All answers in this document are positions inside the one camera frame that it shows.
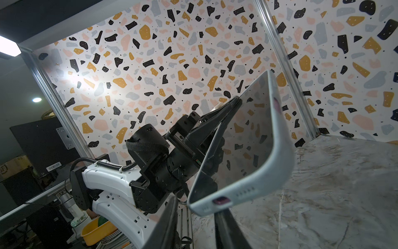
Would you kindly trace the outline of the phone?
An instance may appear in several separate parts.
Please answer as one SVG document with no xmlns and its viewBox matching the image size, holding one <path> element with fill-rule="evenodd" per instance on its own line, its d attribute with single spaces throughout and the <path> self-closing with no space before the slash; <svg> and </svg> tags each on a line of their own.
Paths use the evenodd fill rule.
<svg viewBox="0 0 398 249">
<path fill-rule="evenodd" d="M 265 71 L 240 96 L 233 117 L 216 129 L 188 198 L 206 216 L 281 188 L 295 165 L 273 72 Z"/>
</svg>

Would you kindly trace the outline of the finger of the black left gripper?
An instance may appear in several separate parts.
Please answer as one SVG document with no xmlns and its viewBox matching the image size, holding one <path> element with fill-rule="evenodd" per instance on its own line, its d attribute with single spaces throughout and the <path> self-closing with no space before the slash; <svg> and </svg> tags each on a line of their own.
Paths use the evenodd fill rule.
<svg viewBox="0 0 398 249">
<path fill-rule="evenodd" d="M 235 96 L 221 108 L 203 115 L 188 132 L 183 142 L 189 148 L 208 149 L 218 126 L 227 117 L 233 117 L 241 104 L 240 97 Z"/>
</svg>

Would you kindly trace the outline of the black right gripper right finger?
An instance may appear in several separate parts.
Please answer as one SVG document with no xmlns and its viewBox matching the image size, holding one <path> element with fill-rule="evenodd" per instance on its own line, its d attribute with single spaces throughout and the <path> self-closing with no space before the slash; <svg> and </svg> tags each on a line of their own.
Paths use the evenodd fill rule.
<svg viewBox="0 0 398 249">
<path fill-rule="evenodd" d="M 251 249 L 229 209 L 214 214 L 218 249 Z"/>
</svg>

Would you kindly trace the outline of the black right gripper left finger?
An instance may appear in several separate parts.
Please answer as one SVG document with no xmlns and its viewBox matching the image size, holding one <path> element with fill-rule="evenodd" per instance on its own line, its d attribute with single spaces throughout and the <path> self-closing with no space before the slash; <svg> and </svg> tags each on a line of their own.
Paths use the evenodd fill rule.
<svg viewBox="0 0 398 249">
<path fill-rule="evenodd" d="M 176 249 L 178 200 L 172 196 L 143 249 Z"/>
</svg>

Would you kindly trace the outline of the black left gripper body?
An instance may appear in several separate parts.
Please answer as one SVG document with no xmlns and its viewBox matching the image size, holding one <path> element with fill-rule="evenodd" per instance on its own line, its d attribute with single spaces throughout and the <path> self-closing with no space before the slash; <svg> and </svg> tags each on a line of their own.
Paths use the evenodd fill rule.
<svg viewBox="0 0 398 249">
<path fill-rule="evenodd" d="M 167 161 L 176 162 L 180 159 L 188 159 L 193 162 L 202 162 L 205 158 L 208 149 L 189 148 L 184 142 L 184 138 L 188 132 L 193 128 L 195 123 L 201 118 L 198 113 L 191 112 L 190 115 L 183 115 L 165 135 L 165 138 L 175 146 L 169 154 Z"/>
</svg>

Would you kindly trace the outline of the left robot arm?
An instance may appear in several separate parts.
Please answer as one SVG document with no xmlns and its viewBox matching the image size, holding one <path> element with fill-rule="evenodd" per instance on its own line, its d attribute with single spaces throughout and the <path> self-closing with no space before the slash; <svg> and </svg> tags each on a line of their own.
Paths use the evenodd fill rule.
<svg viewBox="0 0 398 249">
<path fill-rule="evenodd" d="M 115 225 L 138 249 L 177 249 L 177 207 L 189 195 L 187 181 L 199 170 L 207 152 L 222 162 L 222 148 L 210 145 L 222 122 L 241 107 L 233 97 L 203 116 L 183 115 L 166 135 L 147 124 L 126 141 L 133 158 L 127 166 L 107 159 L 79 158 L 69 170 L 73 198 Z"/>
</svg>

